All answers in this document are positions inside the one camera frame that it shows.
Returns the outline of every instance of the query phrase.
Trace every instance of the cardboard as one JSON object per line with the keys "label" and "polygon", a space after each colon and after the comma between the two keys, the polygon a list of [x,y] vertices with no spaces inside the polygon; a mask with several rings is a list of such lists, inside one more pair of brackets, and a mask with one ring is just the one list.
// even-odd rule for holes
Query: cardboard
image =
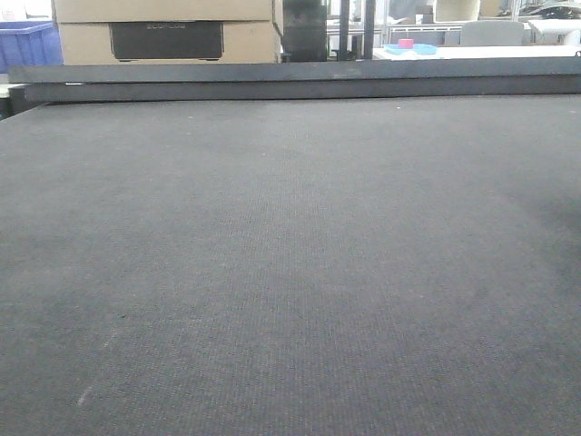
{"label": "cardboard", "polygon": [[[115,58],[107,23],[59,26],[65,65],[128,64]],[[219,60],[141,59],[129,64],[271,64],[281,58],[281,37],[268,21],[225,22]]]}
{"label": "cardboard", "polygon": [[272,21],[282,0],[54,0],[59,23],[132,21]]}

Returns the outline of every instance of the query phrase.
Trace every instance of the metal frame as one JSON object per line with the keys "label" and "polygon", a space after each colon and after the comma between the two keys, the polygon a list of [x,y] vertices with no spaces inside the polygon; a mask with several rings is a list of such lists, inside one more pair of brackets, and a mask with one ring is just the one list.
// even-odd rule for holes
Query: metal frame
{"label": "metal frame", "polygon": [[581,94],[581,57],[242,65],[16,67],[30,101]]}

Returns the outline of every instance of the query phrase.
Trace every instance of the gray felt surface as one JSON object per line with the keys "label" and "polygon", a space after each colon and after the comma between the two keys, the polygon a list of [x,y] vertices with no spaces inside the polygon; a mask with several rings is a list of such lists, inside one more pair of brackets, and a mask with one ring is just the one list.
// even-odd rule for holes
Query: gray felt surface
{"label": "gray felt surface", "polygon": [[0,123],[0,434],[581,434],[581,96]]}

